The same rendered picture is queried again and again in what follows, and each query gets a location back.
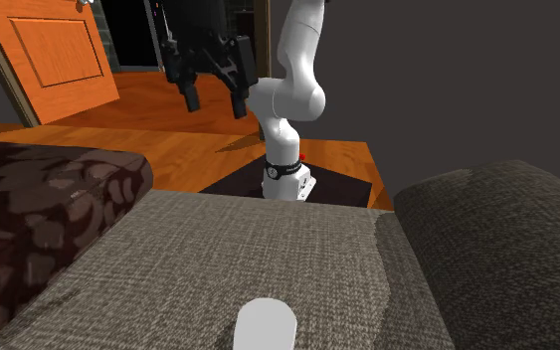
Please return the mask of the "dark robot stand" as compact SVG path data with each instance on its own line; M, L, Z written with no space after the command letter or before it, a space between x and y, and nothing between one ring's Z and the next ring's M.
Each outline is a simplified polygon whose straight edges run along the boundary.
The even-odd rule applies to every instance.
M201 193L262 198L264 163L265 156L261 156L201 190ZM370 182L309 163L305 163L305 166L316 179L307 202L362 208L368 206L372 187Z

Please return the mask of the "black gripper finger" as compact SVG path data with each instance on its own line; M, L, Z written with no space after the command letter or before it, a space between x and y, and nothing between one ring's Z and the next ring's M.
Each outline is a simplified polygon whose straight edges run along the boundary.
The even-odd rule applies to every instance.
M176 42L168 39L160 42L160 52L167 80L177 85L189 112L199 110L200 101L195 87L197 74L190 58L186 54L180 54Z
M213 35L210 44L211 73L230 91L234 118L246 117L250 87L259 81L251 39L246 35Z

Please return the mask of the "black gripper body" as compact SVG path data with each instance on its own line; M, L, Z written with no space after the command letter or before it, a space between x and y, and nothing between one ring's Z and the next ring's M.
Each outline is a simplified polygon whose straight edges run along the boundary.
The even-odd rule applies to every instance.
M219 63L236 62L240 57L236 39L228 35L225 0L158 0L158 17L163 32L157 34L161 59L183 54L178 49L206 49Z

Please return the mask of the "white cylinder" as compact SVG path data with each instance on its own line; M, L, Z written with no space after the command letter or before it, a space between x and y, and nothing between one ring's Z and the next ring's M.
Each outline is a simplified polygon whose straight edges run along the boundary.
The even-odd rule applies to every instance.
M233 350L294 350L297 319L274 298L256 298L238 312Z

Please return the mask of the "dark brown patterned cushion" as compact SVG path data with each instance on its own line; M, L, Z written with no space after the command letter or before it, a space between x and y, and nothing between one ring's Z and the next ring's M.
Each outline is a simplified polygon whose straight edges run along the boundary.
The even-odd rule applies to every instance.
M152 186L141 154L0 142L0 329Z

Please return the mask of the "grey fabric sofa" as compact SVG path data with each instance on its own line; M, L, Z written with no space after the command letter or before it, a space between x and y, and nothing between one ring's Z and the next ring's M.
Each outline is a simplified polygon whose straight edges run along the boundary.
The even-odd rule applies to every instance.
M154 191L0 330L0 350L232 350L285 302L294 350L560 350L560 179L462 168L391 212Z

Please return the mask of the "orange wooden door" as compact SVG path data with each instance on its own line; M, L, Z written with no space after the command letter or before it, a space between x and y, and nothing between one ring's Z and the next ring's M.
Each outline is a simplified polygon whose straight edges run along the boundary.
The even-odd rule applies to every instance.
M94 0L0 0L0 67L47 124L119 99Z

